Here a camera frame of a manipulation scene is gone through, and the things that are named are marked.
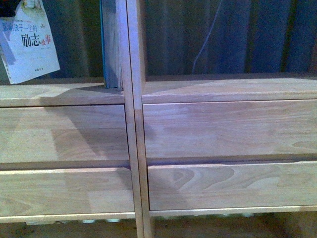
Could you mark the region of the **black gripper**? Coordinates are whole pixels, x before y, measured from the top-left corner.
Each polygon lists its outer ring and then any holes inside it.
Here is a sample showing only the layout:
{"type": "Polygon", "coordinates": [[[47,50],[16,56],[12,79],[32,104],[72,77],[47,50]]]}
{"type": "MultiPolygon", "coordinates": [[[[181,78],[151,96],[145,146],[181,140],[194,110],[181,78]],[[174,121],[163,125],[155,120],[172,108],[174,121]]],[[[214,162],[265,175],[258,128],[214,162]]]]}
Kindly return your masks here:
{"type": "Polygon", "coordinates": [[[0,0],[0,17],[14,17],[21,0],[0,0]]]}

